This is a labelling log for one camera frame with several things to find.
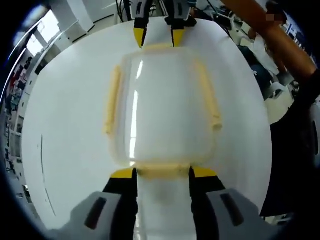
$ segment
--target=plastic food container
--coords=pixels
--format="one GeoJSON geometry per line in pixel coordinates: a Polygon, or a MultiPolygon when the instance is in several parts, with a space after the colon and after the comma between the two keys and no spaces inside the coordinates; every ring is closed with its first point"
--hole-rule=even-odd
{"type": "Polygon", "coordinates": [[[154,46],[115,68],[105,131],[124,166],[176,168],[211,159],[221,116],[205,66],[187,48],[154,46]]]}

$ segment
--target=white table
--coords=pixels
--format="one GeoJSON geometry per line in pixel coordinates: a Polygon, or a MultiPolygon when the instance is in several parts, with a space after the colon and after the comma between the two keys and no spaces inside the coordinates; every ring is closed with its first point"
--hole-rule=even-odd
{"type": "MultiPolygon", "coordinates": [[[[197,52],[213,76],[223,118],[220,150],[206,166],[261,210],[272,164],[262,94],[227,34],[214,22],[197,21],[182,45],[197,52]]],[[[151,18],[145,46],[170,42],[164,19],[151,18]]],[[[32,201],[48,229],[67,223],[71,210],[90,193],[102,191],[120,168],[110,159],[102,132],[106,95],[115,65],[139,50],[133,22],[126,22],[82,39],[40,73],[24,119],[22,157],[32,201]]]]}

